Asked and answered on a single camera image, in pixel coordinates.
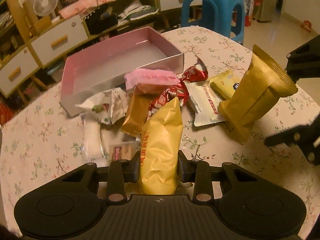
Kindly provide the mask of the clear biscuit packet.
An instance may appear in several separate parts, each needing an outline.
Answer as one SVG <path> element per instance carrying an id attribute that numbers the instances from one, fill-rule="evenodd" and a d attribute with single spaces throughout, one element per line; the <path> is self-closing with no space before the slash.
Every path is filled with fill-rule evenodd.
<path id="1" fill-rule="evenodd" d="M 111 161 L 116 160 L 131 160 L 138 151 L 139 143 L 137 141 L 123 141 L 118 144 L 109 146 L 109 154 Z"/>

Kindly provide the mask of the yellow lotus chip packet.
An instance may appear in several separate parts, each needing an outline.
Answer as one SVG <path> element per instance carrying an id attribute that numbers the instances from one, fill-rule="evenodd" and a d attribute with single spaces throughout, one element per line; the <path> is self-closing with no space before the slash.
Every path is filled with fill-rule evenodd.
<path id="1" fill-rule="evenodd" d="M 235 140 L 248 141 L 254 123 L 270 111 L 280 98 L 298 92 L 283 68 L 256 44 L 252 58 L 238 88 L 229 100 L 221 101 L 219 113 L 235 131 Z"/>

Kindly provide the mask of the large yellow snack bag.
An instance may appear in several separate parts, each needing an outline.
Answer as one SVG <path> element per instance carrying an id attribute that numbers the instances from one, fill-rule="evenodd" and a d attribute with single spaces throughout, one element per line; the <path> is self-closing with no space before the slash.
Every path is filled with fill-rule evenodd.
<path id="1" fill-rule="evenodd" d="M 140 142 L 140 187 L 145 194 L 173 194 L 183 122 L 178 98 L 158 110 L 143 126 Z"/>

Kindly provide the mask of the gold foil snack bar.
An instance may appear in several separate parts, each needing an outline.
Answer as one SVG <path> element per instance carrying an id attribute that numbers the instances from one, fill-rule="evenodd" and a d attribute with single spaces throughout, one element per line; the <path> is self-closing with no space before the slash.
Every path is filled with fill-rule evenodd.
<path id="1" fill-rule="evenodd" d="M 142 127 L 146 123 L 149 106 L 157 94 L 142 94 L 134 91 L 130 97 L 129 106 L 120 130 L 132 137 L 139 137 Z"/>

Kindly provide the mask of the white green snack packet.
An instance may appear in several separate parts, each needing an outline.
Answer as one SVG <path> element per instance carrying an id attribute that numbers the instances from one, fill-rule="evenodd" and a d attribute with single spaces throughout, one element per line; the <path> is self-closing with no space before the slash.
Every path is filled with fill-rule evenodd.
<path id="1" fill-rule="evenodd" d="M 99 92 L 87 98 L 75 107 L 90 114 L 99 123 L 113 125 L 125 117 L 129 106 L 129 97 L 120 87 Z"/>

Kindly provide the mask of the white red-label snack packet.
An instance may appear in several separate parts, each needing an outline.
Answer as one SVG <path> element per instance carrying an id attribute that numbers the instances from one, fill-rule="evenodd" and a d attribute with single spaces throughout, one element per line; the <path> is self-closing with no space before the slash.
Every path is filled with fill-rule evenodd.
<path id="1" fill-rule="evenodd" d="M 211 89 L 209 81 L 187 82 L 185 85 L 191 107 L 195 111 L 194 126 L 201 127 L 225 121 L 218 113 L 221 99 Z"/>

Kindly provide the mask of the yellow blue-label snack packet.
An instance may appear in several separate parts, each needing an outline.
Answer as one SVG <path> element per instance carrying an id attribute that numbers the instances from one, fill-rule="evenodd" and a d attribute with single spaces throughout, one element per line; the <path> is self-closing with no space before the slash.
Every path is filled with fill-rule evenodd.
<path id="1" fill-rule="evenodd" d="M 234 95 L 241 79 L 232 70 L 227 70 L 215 77 L 210 78 L 210 87 L 219 93 L 225 100 L 229 100 Z"/>

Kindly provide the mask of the red candy packet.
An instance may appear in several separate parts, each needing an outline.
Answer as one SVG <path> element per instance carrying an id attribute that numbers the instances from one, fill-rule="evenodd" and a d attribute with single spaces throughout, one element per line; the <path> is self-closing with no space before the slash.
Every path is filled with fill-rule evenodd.
<path id="1" fill-rule="evenodd" d="M 187 103 L 189 92 L 183 81 L 165 89 L 159 96 L 152 100 L 148 109 L 148 118 L 152 117 L 159 109 L 174 98 L 178 98 L 180 106 Z"/>
<path id="2" fill-rule="evenodd" d="M 180 80 L 181 81 L 188 81 L 188 82 L 200 82 L 206 81 L 208 79 L 208 70 L 205 66 L 204 62 L 197 57 L 196 63 L 186 69 Z"/>

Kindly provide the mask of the pink wafer packet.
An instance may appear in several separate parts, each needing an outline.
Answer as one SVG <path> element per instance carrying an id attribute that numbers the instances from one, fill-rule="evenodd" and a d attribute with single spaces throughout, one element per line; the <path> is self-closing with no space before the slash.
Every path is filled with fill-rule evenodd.
<path id="1" fill-rule="evenodd" d="M 124 75 L 126 91 L 132 94 L 161 94 L 165 89 L 180 83 L 177 75 L 168 70 L 139 68 Z"/>

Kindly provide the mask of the pink silver cardboard box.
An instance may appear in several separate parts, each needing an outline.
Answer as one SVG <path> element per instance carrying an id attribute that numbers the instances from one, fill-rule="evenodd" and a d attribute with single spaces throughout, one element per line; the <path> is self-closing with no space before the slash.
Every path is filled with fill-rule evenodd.
<path id="1" fill-rule="evenodd" d="M 101 41 L 66 60 L 60 104 L 74 117 L 79 104 L 99 92 L 124 84 L 124 76 L 138 68 L 184 71 L 184 54 L 155 29 L 140 28 Z"/>

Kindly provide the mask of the blue plastic stool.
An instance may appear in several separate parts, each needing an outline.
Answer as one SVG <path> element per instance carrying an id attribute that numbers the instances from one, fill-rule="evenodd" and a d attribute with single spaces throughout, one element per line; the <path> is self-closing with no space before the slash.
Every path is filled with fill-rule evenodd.
<path id="1" fill-rule="evenodd" d="M 244 0 L 201 0 L 202 16 L 199 20 L 189 20 L 189 9 L 195 0 L 183 0 L 181 27 L 198 25 L 244 43 L 245 5 Z"/>

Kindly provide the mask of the white drawer cabinet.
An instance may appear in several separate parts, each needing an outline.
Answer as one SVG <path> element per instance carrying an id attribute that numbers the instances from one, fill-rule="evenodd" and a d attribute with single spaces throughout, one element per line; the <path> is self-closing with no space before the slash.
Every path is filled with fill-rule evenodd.
<path id="1" fill-rule="evenodd" d="M 66 55 L 88 41 L 87 28 L 80 17 L 75 15 L 56 22 L 46 31 L 33 37 L 29 46 L 40 68 Z"/>

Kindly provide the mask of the wooden shelf cabinet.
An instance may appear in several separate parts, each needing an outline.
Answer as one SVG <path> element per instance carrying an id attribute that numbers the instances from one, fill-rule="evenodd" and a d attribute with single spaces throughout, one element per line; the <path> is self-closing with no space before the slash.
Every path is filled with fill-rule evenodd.
<path id="1" fill-rule="evenodd" d="M 39 70 L 39 65 L 27 46 L 12 54 L 10 60 L 1 67 L 1 94 L 8 98 L 16 88 Z"/>

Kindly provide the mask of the long low wooden sideboard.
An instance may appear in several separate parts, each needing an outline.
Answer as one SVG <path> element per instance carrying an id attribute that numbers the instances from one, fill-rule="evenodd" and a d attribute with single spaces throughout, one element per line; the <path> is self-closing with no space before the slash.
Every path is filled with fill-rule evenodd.
<path id="1" fill-rule="evenodd" d="M 91 36 L 115 36 L 150 26 L 161 32 L 181 20 L 183 0 L 114 0 L 101 4 L 84 16 Z"/>

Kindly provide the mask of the small white desk fan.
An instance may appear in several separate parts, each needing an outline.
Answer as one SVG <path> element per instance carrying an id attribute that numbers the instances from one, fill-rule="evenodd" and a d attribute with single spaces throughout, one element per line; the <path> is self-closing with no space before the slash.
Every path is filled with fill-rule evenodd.
<path id="1" fill-rule="evenodd" d="M 56 18 L 55 8 L 58 0 L 34 0 L 33 10 L 37 16 Z"/>

